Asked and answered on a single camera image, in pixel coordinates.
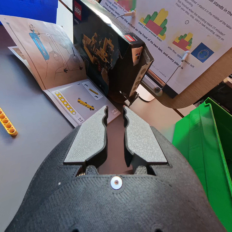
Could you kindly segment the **blue plastic bin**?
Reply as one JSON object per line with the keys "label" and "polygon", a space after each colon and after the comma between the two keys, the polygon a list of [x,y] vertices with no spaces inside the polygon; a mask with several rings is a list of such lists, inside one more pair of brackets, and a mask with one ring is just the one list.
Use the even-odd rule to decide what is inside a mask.
{"label": "blue plastic bin", "polygon": [[58,0],[1,0],[0,14],[56,24]]}

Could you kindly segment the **white printed instruction sheet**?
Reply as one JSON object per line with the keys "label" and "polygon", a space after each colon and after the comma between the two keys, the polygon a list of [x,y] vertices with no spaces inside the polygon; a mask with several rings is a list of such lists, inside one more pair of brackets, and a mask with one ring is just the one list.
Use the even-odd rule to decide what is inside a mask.
{"label": "white printed instruction sheet", "polygon": [[102,0],[114,17],[142,39],[154,58],[150,70],[174,98],[232,47],[231,0]]}

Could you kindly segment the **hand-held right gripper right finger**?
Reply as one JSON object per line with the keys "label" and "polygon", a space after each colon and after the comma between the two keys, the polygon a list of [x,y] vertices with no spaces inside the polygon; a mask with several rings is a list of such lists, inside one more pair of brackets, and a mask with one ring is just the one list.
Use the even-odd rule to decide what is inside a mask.
{"label": "hand-held right gripper right finger", "polygon": [[124,158],[127,167],[167,164],[151,126],[127,106],[123,106]]}

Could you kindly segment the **paper sheet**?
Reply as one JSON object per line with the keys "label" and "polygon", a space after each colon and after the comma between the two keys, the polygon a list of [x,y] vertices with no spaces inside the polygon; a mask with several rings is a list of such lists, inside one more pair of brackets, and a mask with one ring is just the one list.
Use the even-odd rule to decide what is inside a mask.
{"label": "paper sheet", "polygon": [[8,48],[20,60],[22,60],[22,61],[26,60],[25,56],[22,54],[22,52],[20,51],[20,49],[17,46],[10,46]]}

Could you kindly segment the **yellow lego beam with holes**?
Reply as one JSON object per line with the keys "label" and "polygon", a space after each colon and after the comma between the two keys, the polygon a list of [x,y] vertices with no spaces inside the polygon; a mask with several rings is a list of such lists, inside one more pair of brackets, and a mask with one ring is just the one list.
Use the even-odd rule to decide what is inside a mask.
{"label": "yellow lego beam with holes", "polygon": [[10,122],[4,111],[0,108],[0,122],[5,128],[5,130],[8,132],[11,136],[16,136],[18,134],[17,130],[13,126],[13,124]]}

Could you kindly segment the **green plastic bin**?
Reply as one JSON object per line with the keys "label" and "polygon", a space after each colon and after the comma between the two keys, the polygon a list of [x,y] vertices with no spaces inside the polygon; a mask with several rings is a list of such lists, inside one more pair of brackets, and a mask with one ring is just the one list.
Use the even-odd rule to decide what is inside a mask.
{"label": "green plastic bin", "polygon": [[175,124],[172,144],[197,174],[211,207],[232,231],[232,116],[207,98]]}

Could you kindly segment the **black lego set box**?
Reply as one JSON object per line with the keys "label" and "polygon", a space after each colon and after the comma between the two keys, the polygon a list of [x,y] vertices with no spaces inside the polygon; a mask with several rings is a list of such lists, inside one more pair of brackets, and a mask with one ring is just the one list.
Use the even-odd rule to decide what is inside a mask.
{"label": "black lego set box", "polygon": [[95,0],[73,0],[73,37],[87,76],[117,103],[129,106],[154,61],[145,42]]}

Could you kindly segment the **black device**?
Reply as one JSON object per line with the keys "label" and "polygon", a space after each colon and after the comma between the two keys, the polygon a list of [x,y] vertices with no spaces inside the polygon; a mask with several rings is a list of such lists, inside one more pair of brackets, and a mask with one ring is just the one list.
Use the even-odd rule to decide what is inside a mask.
{"label": "black device", "polygon": [[232,113],[232,74],[216,85],[207,94],[197,100],[194,105],[198,107],[207,98],[211,98],[230,114]]}

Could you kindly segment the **silver metal stand base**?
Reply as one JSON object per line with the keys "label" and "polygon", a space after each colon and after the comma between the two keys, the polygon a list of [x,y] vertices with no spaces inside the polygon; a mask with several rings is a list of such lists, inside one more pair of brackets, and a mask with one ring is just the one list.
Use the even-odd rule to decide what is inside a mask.
{"label": "silver metal stand base", "polygon": [[137,92],[140,99],[150,102],[155,97],[160,97],[163,94],[162,88],[165,83],[151,70],[148,70],[143,77]]}

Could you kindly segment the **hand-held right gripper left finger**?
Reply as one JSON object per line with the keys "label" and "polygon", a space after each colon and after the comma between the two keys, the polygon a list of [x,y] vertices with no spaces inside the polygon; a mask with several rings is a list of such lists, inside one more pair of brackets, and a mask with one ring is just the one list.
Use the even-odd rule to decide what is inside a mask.
{"label": "hand-held right gripper left finger", "polygon": [[99,168],[107,159],[108,106],[103,106],[80,126],[64,164]]}

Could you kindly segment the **wooden board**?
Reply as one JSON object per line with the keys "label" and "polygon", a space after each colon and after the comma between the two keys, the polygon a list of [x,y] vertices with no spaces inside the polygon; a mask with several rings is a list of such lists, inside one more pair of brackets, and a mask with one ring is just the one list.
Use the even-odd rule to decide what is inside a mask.
{"label": "wooden board", "polygon": [[164,106],[172,109],[188,107],[207,94],[232,73],[232,48],[222,55],[213,65],[175,98],[166,93],[155,98]]}

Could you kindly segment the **lego instruction booklet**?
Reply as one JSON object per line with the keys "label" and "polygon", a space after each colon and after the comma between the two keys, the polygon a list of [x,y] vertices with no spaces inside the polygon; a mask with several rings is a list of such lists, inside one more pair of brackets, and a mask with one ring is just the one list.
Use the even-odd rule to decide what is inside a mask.
{"label": "lego instruction booklet", "polygon": [[120,111],[87,76],[84,61],[65,30],[54,23],[0,15],[40,88],[64,117],[79,126],[103,106],[110,123]]}

